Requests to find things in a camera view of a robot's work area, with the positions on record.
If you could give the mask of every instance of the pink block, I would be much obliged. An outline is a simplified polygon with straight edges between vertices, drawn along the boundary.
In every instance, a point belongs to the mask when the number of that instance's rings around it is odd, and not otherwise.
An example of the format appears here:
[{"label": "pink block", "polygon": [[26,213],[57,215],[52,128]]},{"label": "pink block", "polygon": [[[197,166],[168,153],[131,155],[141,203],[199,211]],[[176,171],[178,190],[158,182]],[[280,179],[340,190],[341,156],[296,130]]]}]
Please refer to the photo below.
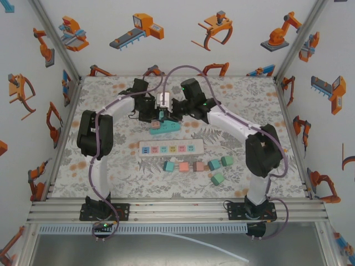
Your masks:
[{"label": "pink block", "polygon": [[151,153],[152,154],[158,154],[159,153],[159,147],[158,146],[151,147]]},{"label": "pink block", "polygon": [[194,162],[192,164],[192,167],[194,169],[194,172],[203,172],[205,164],[203,162]]},{"label": "pink block", "polygon": [[152,121],[151,122],[151,128],[152,129],[159,129],[160,128],[160,122],[159,121]]},{"label": "pink block", "polygon": [[188,172],[189,171],[189,163],[188,162],[180,162],[179,163],[179,171],[180,172]]}]

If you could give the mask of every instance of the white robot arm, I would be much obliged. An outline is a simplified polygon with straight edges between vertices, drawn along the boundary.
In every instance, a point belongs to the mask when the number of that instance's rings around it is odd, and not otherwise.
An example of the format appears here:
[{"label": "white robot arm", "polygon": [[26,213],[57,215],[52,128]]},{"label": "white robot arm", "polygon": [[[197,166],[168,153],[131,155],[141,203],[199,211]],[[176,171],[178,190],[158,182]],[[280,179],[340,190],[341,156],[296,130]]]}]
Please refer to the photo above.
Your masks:
[{"label": "white robot arm", "polygon": [[[219,127],[241,143],[245,143],[246,164],[252,173],[250,188],[245,197],[245,209],[249,217],[252,219],[258,218],[265,209],[265,205],[268,204],[266,194],[270,186],[269,174],[279,166],[282,160],[281,153],[276,145],[273,145],[272,141],[258,130],[262,129],[263,132],[267,132],[278,141],[276,130],[271,125],[261,127],[258,124],[251,123],[233,114],[223,105],[217,106],[213,99],[205,98],[200,86],[196,86],[196,83],[198,85],[195,79],[181,83],[186,100],[170,100],[169,94],[166,93],[164,102],[158,95],[158,101],[154,104],[160,111],[164,110],[166,114],[169,114],[168,119],[181,120],[183,115],[189,114],[196,119]],[[104,198],[110,196],[107,179],[107,155],[113,147],[113,124],[133,110],[142,111],[143,102],[139,97],[128,97],[119,100],[99,116],[100,156],[93,162],[91,177],[93,186]],[[95,132],[93,132],[95,117],[96,113],[93,111],[87,110],[83,113],[77,139],[78,147],[81,148],[82,154],[86,156],[89,162],[97,153]]]}]

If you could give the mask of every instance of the white wall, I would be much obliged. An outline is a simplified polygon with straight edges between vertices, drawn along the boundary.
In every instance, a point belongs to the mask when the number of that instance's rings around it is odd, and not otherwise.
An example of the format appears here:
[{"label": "white wall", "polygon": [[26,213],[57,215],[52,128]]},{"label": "white wall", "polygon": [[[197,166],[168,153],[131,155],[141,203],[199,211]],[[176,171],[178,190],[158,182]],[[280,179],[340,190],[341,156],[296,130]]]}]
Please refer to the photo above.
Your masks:
[{"label": "white wall", "polygon": [[[39,41],[33,36],[33,28],[42,30],[39,20],[28,1],[11,0],[15,13],[0,9],[1,64],[0,64],[0,140],[7,143],[8,151],[0,157],[0,249],[24,225],[31,202],[31,190],[27,182],[28,170],[33,170],[49,157],[55,158],[56,150],[45,123],[49,102],[52,101],[61,114],[64,123],[70,106],[64,108],[62,94],[62,71],[65,66],[59,55],[55,65],[44,66],[39,51]],[[49,48],[53,44],[43,37]],[[27,114],[19,101],[9,103],[8,74],[23,74],[32,83],[36,96],[28,105],[36,111],[21,121]],[[52,125],[59,121],[52,116]],[[47,165],[43,182],[51,173],[53,160]]]},{"label": "white wall", "polygon": [[[116,0],[46,0],[42,1],[42,5],[60,36],[62,32],[58,26],[62,24],[63,16],[72,17],[87,32],[89,46],[79,52],[68,51],[81,75],[88,75],[93,64],[111,73],[125,75],[142,74],[153,64],[167,73],[182,64],[203,69],[208,64],[225,62],[230,62],[227,75],[246,75],[258,67],[270,64],[276,65],[277,72],[291,45],[271,53],[261,47],[260,43],[268,40],[275,28],[282,26],[283,16],[291,11],[303,23],[314,2],[135,0],[122,4]],[[203,43],[206,30],[198,26],[198,22],[203,23],[204,19],[220,10],[226,12],[226,16],[233,21],[234,31],[225,45],[210,40],[211,51],[208,52],[191,40]],[[152,16],[154,23],[164,28],[165,38],[143,38],[122,51],[110,47],[110,42],[134,28],[134,13]],[[219,34],[217,36],[223,39],[226,31]],[[296,35],[296,29],[291,26],[286,40],[292,44]],[[179,74],[189,71],[181,70]],[[219,70],[211,70],[211,73],[217,74]]]},{"label": "white wall", "polygon": [[[355,245],[355,163],[348,163],[342,171],[342,143],[346,146],[345,157],[355,155],[354,10],[354,1],[329,1],[311,32],[320,33],[315,54],[308,63],[295,59],[286,75],[287,78],[291,75],[296,77],[295,100],[288,108],[291,117],[299,115],[312,124],[305,165],[312,171],[329,175],[335,183],[342,201],[327,204],[327,212],[335,230],[352,245]],[[339,75],[344,77],[347,91],[343,96],[343,108],[338,114],[331,114],[331,102],[326,96],[311,89],[313,75],[330,84]],[[301,136],[298,144],[303,150]],[[322,184],[317,187],[317,194],[320,197],[328,196],[330,190],[326,184]]]}]

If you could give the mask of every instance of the white cable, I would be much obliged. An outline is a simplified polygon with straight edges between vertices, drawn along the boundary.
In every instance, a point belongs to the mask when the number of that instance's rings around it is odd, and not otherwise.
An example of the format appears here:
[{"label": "white cable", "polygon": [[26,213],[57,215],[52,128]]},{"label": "white cable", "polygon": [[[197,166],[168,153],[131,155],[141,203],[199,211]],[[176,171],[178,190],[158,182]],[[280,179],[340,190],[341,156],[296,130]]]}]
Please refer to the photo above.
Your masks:
[{"label": "white cable", "polygon": [[201,245],[205,245],[207,247],[210,247],[210,248],[214,248],[214,249],[217,249],[223,253],[226,253],[227,255],[230,255],[236,259],[240,259],[242,260],[243,262],[246,262],[246,263],[249,263],[249,260],[248,259],[245,259],[241,256],[238,256],[236,254],[233,254],[229,251],[226,251],[225,249],[222,249],[222,248],[219,248],[219,247],[216,247],[215,245],[211,245],[211,244],[208,244],[208,243],[205,243],[205,242],[202,242],[202,241],[198,241],[198,240],[195,240],[193,238],[190,238],[190,237],[184,237],[184,236],[180,236],[178,234],[168,234],[168,233],[158,233],[160,235],[163,235],[163,236],[168,236],[168,237],[177,237],[177,238],[182,238],[182,239],[185,239],[185,240],[188,240],[188,241],[192,241],[192,242],[195,242],[195,243],[198,243],[198,244],[201,244]]}]

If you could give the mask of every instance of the floral tablecloth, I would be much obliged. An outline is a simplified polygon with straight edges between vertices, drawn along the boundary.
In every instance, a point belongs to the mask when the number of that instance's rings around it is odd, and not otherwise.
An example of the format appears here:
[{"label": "floral tablecloth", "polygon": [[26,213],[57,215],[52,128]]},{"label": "floral tablecloth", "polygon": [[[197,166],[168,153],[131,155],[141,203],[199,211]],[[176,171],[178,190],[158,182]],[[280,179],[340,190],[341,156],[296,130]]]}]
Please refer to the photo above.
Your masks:
[{"label": "floral tablecloth", "polygon": [[[133,76],[86,77],[80,93],[72,127],[60,163],[52,197],[85,197],[93,192],[88,181],[88,165],[77,147],[77,135],[82,112],[99,110],[113,101],[117,94],[132,86]],[[183,99],[180,83],[188,77],[171,77],[167,91]],[[202,77],[196,77],[206,97],[211,94]],[[156,86],[159,77],[147,77],[149,88]],[[281,145],[286,151],[289,171],[285,178],[272,179],[270,194],[277,197],[304,197],[295,156],[286,125],[278,104],[272,78],[210,78],[217,98],[235,114],[260,125],[275,126]],[[114,125],[114,147],[108,158],[108,179],[112,197],[132,198],[227,198],[243,197],[249,187],[251,173],[245,164],[245,147],[218,127],[187,116],[181,130],[168,134],[150,135],[150,124],[125,115]],[[200,156],[148,157],[138,156],[139,141],[203,139],[205,153]],[[164,161],[202,161],[230,155],[234,164],[215,171],[173,173],[163,171]],[[283,162],[278,171],[283,170]],[[210,178],[221,173],[225,180],[215,186]]]}]

